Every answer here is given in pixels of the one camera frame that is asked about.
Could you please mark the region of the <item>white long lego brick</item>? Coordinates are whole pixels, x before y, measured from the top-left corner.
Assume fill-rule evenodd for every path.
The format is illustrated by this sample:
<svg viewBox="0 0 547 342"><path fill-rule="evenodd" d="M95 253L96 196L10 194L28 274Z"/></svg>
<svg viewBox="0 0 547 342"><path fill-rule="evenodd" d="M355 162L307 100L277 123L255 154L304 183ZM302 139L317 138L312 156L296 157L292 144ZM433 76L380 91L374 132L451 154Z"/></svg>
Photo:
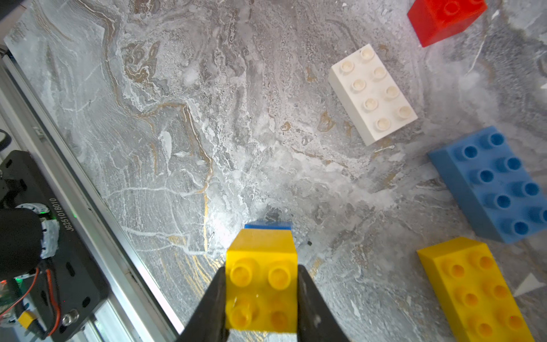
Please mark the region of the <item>white long lego brick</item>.
<svg viewBox="0 0 547 342"><path fill-rule="evenodd" d="M367 146L418 119L371 44L333 64L328 82Z"/></svg>

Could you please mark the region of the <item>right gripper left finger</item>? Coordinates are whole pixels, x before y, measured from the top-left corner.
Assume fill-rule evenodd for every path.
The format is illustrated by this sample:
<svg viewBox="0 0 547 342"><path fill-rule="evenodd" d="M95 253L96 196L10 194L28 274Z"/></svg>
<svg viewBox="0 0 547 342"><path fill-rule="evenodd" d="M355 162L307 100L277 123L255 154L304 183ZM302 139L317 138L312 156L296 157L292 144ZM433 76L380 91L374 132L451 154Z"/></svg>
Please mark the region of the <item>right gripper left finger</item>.
<svg viewBox="0 0 547 342"><path fill-rule="evenodd" d="M225 267L218 269L176 342L226 342L226 274Z"/></svg>

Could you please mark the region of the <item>blue square lego brick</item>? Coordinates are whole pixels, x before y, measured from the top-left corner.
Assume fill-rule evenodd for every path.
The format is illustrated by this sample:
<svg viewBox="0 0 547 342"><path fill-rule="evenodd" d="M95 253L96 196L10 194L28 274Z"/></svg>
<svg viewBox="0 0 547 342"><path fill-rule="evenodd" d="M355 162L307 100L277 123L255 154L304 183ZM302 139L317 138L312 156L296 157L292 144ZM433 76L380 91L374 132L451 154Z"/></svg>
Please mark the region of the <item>blue square lego brick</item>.
<svg viewBox="0 0 547 342"><path fill-rule="evenodd" d="M291 222L277 222L277 221L264 221L257 220L246 223L245 229L277 229L277 230L292 230Z"/></svg>

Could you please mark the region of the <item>red square lego brick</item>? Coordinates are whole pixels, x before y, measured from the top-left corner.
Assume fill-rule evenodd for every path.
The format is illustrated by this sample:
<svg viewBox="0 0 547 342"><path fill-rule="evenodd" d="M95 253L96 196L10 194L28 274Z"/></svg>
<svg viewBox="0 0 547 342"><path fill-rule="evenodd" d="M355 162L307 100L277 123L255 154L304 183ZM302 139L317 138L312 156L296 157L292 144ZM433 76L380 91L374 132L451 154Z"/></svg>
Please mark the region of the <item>red square lego brick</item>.
<svg viewBox="0 0 547 342"><path fill-rule="evenodd" d="M425 48L462 33L487 9L484 0L416 0L407 16Z"/></svg>

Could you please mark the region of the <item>yellow square lego brick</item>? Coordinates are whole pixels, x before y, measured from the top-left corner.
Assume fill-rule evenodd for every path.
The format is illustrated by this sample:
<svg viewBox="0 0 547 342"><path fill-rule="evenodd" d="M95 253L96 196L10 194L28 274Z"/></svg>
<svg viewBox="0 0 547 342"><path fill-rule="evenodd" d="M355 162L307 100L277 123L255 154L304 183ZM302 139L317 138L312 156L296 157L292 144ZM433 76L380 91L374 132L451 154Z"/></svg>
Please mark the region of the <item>yellow square lego brick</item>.
<svg viewBox="0 0 547 342"><path fill-rule="evenodd" d="M298 255L287 229L242 229L226 251L226 328L296 333Z"/></svg>

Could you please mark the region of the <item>aluminium mounting rail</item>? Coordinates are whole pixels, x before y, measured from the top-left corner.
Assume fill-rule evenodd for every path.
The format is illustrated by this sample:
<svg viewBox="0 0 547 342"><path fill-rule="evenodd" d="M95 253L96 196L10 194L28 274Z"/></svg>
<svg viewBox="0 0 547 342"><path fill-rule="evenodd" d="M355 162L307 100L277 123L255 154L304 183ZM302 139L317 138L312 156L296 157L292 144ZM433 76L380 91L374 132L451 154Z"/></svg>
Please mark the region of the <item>aluminium mounting rail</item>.
<svg viewBox="0 0 547 342"><path fill-rule="evenodd" d="M5 54L1 57L1 163L13 150L34 158L109 286L108 298L79 331L95 331L93 321L98 320L109 341L176 340L182 330L180 320L128 247L19 67Z"/></svg>

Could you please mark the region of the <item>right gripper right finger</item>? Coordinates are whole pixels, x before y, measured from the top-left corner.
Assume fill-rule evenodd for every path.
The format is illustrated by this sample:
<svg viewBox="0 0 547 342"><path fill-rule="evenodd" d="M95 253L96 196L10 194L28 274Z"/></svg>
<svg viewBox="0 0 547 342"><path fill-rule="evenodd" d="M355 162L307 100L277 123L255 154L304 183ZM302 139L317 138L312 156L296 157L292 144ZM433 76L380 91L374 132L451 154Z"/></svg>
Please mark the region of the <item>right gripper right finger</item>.
<svg viewBox="0 0 547 342"><path fill-rule="evenodd" d="M298 266L298 342L349 342L309 272Z"/></svg>

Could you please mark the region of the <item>yellow long lego brick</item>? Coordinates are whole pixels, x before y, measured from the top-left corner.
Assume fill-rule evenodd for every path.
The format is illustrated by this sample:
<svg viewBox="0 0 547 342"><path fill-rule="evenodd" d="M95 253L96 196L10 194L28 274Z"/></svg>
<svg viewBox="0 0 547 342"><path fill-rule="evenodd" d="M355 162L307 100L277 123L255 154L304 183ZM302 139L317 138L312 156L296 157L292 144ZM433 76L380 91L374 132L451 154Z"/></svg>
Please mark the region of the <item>yellow long lego brick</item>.
<svg viewBox="0 0 547 342"><path fill-rule="evenodd" d="M457 341L533 341L488 246L458 237L417 254Z"/></svg>

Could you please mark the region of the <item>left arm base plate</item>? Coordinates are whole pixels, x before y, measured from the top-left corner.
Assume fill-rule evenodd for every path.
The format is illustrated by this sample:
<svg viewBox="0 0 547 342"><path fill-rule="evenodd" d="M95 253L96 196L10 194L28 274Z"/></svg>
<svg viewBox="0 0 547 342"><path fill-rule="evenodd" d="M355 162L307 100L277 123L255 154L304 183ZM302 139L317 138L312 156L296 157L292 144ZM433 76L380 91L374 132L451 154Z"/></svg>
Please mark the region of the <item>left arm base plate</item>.
<svg viewBox="0 0 547 342"><path fill-rule="evenodd" d="M108 298L95 259L31 154L1 163L1 322L68 341Z"/></svg>

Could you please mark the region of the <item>light blue long lego brick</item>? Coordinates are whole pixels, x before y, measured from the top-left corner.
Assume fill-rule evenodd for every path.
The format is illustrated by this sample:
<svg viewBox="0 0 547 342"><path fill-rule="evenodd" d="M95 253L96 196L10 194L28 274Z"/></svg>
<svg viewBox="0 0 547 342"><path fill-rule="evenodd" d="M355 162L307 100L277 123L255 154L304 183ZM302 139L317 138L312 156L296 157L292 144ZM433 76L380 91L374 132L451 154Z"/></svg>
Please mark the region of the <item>light blue long lego brick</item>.
<svg viewBox="0 0 547 342"><path fill-rule="evenodd" d="M546 197L494 126L428 156L478 237L513 244L546 230Z"/></svg>

